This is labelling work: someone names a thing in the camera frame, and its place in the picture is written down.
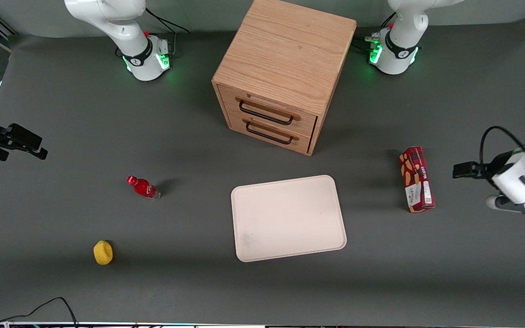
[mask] bottle cap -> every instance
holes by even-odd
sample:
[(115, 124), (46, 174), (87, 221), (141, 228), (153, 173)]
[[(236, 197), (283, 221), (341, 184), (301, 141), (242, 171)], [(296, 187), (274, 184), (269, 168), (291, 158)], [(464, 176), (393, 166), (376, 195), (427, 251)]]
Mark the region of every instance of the bottle cap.
[(136, 185), (138, 182), (139, 182), (139, 179), (137, 179), (137, 178), (134, 177), (134, 176), (129, 176), (129, 177), (127, 178), (127, 183), (128, 183), (129, 185)]

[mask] black cable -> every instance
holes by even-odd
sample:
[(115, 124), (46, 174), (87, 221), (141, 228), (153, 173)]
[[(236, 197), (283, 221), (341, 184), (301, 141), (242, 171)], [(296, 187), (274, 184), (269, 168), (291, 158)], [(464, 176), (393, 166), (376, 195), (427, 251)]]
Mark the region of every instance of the black cable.
[(188, 30), (185, 29), (184, 27), (181, 27), (181, 26), (179, 26), (179, 25), (177, 25), (177, 24), (171, 23), (171, 21), (168, 21), (168, 20), (166, 20), (166, 19), (163, 19), (162, 17), (159, 17), (159, 16), (155, 15), (155, 14), (152, 13), (151, 10), (149, 10), (149, 9), (145, 9), (145, 10), (146, 10), (146, 12), (148, 12), (151, 16), (155, 17), (155, 18), (159, 21), (159, 23), (162, 23), (165, 27), (167, 27), (167, 29), (169, 29), (169, 31), (171, 31), (171, 33), (173, 33), (173, 50), (171, 50), (171, 55), (173, 56), (173, 55), (175, 54), (175, 50), (176, 50), (176, 48), (177, 48), (177, 32), (174, 31), (174, 30), (173, 30), (173, 29), (172, 29), (167, 23), (169, 23), (169, 24), (173, 24), (173, 25), (175, 25), (175, 26), (177, 26), (177, 27), (180, 27), (180, 28), (186, 30), (188, 33), (189, 33), (190, 31), (188, 31)]
[(66, 299), (64, 299), (64, 297), (54, 297), (53, 299), (50, 299), (50, 301), (44, 303), (44, 304), (41, 304), (39, 305), (38, 307), (36, 307), (35, 309), (33, 309), (33, 311), (31, 311), (29, 314), (27, 315), (16, 315), (16, 316), (11, 316), (9, 318), (5, 318), (5, 319), (2, 319), (0, 320), (0, 323), (1, 322), (6, 322), (6, 321), (9, 321), (9, 320), (13, 320), (13, 319), (17, 319), (17, 318), (26, 318), (26, 317), (29, 317), (31, 315), (34, 314), (35, 311), (38, 311), (38, 309), (40, 309), (41, 307), (43, 307), (44, 305), (52, 302), (52, 301), (55, 301), (56, 299), (61, 299), (64, 304), (66, 305), (66, 307), (68, 308), (68, 311), (70, 312), (70, 316), (72, 318), (72, 322), (74, 322), (74, 326), (75, 328), (78, 327), (78, 324), (77, 324), (77, 318), (74, 316), (74, 312), (72, 311), (72, 308), (70, 308), (70, 305), (68, 305), (68, 302), (66, 301)]
[[(484, 147), (485, 147), (485, 138), (487, 137), (488, 133), (490, 133), (490, 131), (492, 131), (494, 129), (498, 129), (498, 130), (502, 131), (503, 133), (505, 133), (525, 153), (525, 145), (523, 143), (521, 143), (521, 141), (515, 135), (513, 135), (513, 133), (511, 133), (508, 129), (506, 129), (504, 127), (500, 127), (498, 125), (494, 125), (494, 126), (489, 127), (488, 129), (485, 130), (485, 132), (483, 133), (483, 136), (481, 137), (481, 142), (479, 143), (479, 164), (480, 164), (480, 166), (482, 168), (484, 167), (483, 154), (484, 154)], [(498, 187), (496, 187), (496, 185), (493, 183), (493, 181), (491, 181), (489, 176), (485, 175), (485, 180), (487, 180), (487, 182), (489, 182), (490, 185), (493, 185), (496, 189), (498, 189)]]
[(361, 46), (358, 46), (357, 44), (354, 44), (354, 42), (350, 43), (350, 46), (353, 46), (354, 48), (362, 51), (367, 51), (368, 48), (362, 48)]
[(393, 12), (392, 15), (390, 15), (390, 17), (388, 17), (388, 18), (384, 21), (384, 23), (382, 23), (382, 25), (380, 25), (380, 27), (385, 27), (386, 24), (388, 24), (388, 22), (389, 22), (394, 16), (396, 16), (396, 12)]
[(155, 17), (156, 19), (159, 19), (160, 21), (162, 20), (162, 21), (165, 21), (166, 23), (169, 23), (169, 24), (171, 24), (171, 25), (173, 25), (173, 26), (179, 27), (179, 28), (181, 28), (182, 30), (186, 31), (187, 33), (190, 32), (188, 29), (186, 29), (186, 28), (183, 27), (183, 26), (177, 25), (177, 24), (172, 23), (171, 21), (169, 21), (169, 20), (167, 20), (167, 19), (165, 19), (165, 18), (162, 18), (162, 17), (159, 17), (158, 15), (155, 15), (155, 14), (152, 13), (151, 10), (149, 10), (149, 9), (145, 9), (145, 11), (148, 12), (148, 14), (150, 14), (151, 16)]

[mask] white tray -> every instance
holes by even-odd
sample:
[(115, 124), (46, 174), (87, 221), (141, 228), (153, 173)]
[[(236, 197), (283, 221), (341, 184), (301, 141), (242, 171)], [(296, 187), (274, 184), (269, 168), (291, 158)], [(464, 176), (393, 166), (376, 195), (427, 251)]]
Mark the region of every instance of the white tray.
[(330, 176), (242, 185), (231, 198), (242, 262), (335, 251), (347, 242)]

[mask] drawer handle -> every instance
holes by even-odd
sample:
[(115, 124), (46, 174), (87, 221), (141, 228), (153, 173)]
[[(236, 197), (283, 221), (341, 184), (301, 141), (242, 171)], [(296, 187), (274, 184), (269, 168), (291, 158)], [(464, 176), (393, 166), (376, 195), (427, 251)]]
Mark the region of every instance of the drawer handle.
[(276, 118), (271, 118), (270, 116), (266, 116), (264, 114), (253, 112), (252, 110), (248, 110), (242, 107), (242, 105), (244, 105), (244, 100), (240, 100), (240, 104), (238, 104), (238, 107), (240, 108), (240, 110), (242, 112), (245, 112), (246, 114), (254, 115), (257, 118), (264, 118), (265, 120), (269, 120), (271, 122), (275, 122), (275, 123), (282, 124), (282, 125), (289, 125), (293, 122), (293, 118), (294, 118), (293, 116), (291, 116), (291, 118), (288, 121), (281, 121), (281, 120), (277, 120)]
[(263, 138), (266, 138), (266, 139), (270, 139), (270, 140), (273, 140), (275, 141), (276, 143), (280, 143), (280, 144), (284, 144), (284, 145), (288, 145), (291, 143), (291, 141), (293, 141), (293, 137), (290, 137), (289, 138), (289, 141), (284, 141), (284, 140), (281, 140), (281, 139), (278, 139), (278, 138), (275, 138), (275, 137), (271, 137), (270, 135), (266, 135), (264, 133), (261, 133), (261, 132), (258, 132), (258, 131), (254, 131), (254, 129), (250, 129), (248, 128), (250, 127), (250, 122), (246, 122), (246, 131), (250, 132), (250, 133), (253, 133), (253, 134), (256, 134), (260, 137), (263, 137)]

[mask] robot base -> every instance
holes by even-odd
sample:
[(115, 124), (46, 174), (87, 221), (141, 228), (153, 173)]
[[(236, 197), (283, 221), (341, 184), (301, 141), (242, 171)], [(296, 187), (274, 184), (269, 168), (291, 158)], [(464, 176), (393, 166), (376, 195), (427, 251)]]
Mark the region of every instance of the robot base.
[(367, 41), (370, 41), (375, 45), (375, 48), (370, 52), (369, 63), (376, 66), (383, 73), (398, 75), (404, 73), (404, 71), (406, 71), (414, 62), (418, 48), (416, 48), (412, 54), (407, 51), (408, 56), (406, 58), (396, 58), (394, 52), (386, 46), (386, 42), (382, 41), (389, 31), (390, 29), (385, 28), (373, 33), (371, 37), (366, 38)]
[(153, 35), (149, 36), (148, 40), (153, 44), (153, 49), (152, 54), (150, 54), (144, 61), (143, 65), (130, 65), (123, 57), (125, 64), (127, 64), (127, 70), (133, 73), (133, 76), (141, 81), (152, 81), (160, 77), (160, 75), (167, 71), (171, 66), (169, 44), (167, 43), (167, 40), (159, 39)]
[(489, 196), (485, 203), (493, 210), (504, 210), (506, 212), (525, 214), (525, 203), (514, 204), (504, 195)]

